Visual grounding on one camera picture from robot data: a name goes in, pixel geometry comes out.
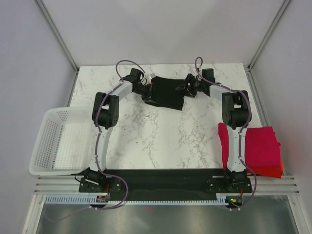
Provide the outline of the black t shirt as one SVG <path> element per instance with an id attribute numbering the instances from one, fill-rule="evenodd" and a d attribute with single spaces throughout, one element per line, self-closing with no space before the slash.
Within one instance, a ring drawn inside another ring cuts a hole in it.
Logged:
<path id="1" fill-rule="evenodd" d="M 181 111 L 184 104 L 184 93 L 176 90 L 180 85 L 184 85 L 183 79 L 156 76 L 151 80 L 151 87 L 144 102 L 155 107 L 165 107 Z"/>

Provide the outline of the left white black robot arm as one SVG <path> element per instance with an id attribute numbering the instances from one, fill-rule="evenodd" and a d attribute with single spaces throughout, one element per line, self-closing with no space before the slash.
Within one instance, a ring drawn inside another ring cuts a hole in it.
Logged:
<path id="1" fill-rule="evenodd" d="M 103 171 L 107 168 L 109 139 L 119 119 L 119 102 L 130 93 L 146 94 L 145 88 L 148 88 L 148 84 L 144 70 L 132 68 L 111 90 L 96 93 L 92 120 L 98 133 L 89 165 L 92 171 Z"/>

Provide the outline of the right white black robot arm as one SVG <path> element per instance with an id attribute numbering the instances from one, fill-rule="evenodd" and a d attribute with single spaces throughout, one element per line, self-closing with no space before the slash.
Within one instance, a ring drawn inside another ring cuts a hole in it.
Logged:
<path id="1" fill-rule="evenodd" d="M 203 92 L 221 101 L 222 121 L 226 125 L 229 139 L 226 169 L 231 173 L 246 173 L 245 136 L 252 119 L 248 92 L 217 83 L 213 69 L 204 69 L 201 73 L 198 72 L 197 76 L 188 74 L 176 90 L 189 97 L 195 97 L 197 92 Z"/>

